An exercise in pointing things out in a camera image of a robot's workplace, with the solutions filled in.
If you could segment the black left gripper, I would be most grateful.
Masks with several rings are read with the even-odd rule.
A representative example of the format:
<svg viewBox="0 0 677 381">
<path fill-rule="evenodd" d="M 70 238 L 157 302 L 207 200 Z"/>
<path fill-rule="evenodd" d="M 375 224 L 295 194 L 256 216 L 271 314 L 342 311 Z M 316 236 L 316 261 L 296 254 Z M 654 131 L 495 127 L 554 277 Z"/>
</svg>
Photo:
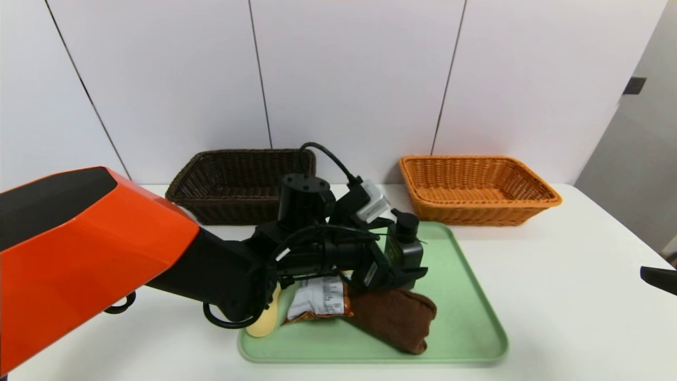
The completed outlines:
<svg viewBox="0 0 677 381">
<path fill-rule="evenodd" d="M 383 288 L 384 284 L 387 288 L 414 288 L 428 268 L 389 268 L 378 240 L 378 237 L 325 237 L 323 275 L 336 276 L 360 291 Z"/>
</svg>

